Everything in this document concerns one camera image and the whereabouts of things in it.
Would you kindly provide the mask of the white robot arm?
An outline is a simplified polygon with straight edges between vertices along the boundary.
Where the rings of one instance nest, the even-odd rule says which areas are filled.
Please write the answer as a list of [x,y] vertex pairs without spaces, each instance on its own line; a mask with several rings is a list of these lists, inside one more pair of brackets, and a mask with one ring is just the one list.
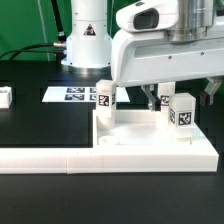
[[116,14],[109,36],[106,0],[71,0],[72,32],[62,65],[80,74],[109,70],[122,87],[140,86],[155,109],[170,82],[206,78],[211,105],[224,80],[224,9],[215,0],[139,0]]

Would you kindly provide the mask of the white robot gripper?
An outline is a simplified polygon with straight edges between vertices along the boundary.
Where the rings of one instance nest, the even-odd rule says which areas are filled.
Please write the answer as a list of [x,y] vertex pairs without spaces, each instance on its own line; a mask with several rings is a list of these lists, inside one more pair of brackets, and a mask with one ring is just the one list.
[[151,84],[208,78],[200,104],[213,104],[224,75],[224,15],[216,14],[215,0],[139,0],[120,9],[116,22],[111,76],[117,85],[142,85],[154,111]]

